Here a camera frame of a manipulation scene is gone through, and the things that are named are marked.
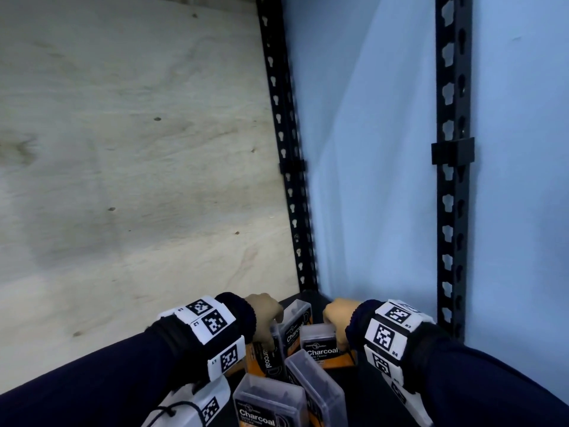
person's right hand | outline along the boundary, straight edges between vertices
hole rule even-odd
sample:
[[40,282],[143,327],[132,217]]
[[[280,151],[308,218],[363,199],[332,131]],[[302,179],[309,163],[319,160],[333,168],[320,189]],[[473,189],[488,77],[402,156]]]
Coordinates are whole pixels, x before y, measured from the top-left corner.
[[324,323],[331,323],[336,327],[336,341],[340,351],[349,349],[346,327],[350,325],[352,314],[360,304],[360,301],[337,298],[324,309]]

person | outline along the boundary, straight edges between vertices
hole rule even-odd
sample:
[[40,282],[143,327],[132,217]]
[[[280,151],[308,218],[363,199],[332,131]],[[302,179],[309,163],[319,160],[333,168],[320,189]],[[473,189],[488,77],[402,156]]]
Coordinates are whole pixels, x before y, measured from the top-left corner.
[[[382,306],[389,304],[330,303],[324,320],[335,325],[338,347],[369,349],[368,331]],[[394,306],[397,314],[411,312],[410,306]],[[240,344],[274,348],[270,325],[282,316],[282,307],[268,294],[202,297],[163,313],[140,334],[1,395],[0,426],[140,427],[171,390],[213,380],[234,366]],[[569,425],[569,407],[557,397],[453,340],[428,316],[421,318],[401,358],[403,386],[422,396],[435,426]]]

dark blue sleeve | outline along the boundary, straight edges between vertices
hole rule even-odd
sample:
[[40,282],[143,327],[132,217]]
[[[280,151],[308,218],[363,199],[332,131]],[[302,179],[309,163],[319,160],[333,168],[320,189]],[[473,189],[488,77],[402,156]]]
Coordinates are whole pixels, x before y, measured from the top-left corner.
[[143,332],[1,395],[0,425],[140,427],[175,364],[164,340]]
[[490,355],[439,341],[423,371],[423,404],[436,427],[569,426],[569,407]]

hand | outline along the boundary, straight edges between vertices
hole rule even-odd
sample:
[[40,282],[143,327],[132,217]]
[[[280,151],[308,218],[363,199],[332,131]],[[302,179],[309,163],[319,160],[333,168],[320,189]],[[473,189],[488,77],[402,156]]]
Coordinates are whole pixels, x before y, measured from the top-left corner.
[[346,327],[350,325],[352,314],[360,304],[360,301],[337,298],[324,309],[324,323],[331,323],[336,327],[336,342],[340,351],[349,349]]
[[251,305],[257,317],[257,327],[252,341],[261,343],[267,351],[274,351],[275,342],[271,335],[271,325],[275,320],[278,323],[283,321],[282,306],[269,294],[251,294],[245,297],[245,301]]

person's left arm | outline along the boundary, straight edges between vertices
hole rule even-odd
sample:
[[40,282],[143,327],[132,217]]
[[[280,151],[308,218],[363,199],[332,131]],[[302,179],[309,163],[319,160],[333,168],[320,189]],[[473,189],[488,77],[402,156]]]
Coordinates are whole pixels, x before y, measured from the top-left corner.
[[265,338],[282,307],[267,294],[224,293],[210,304],[165,312],[145,332],[6,392],[0,425],[140,427],[171,390],[234,366],[242,344],[272,344]]

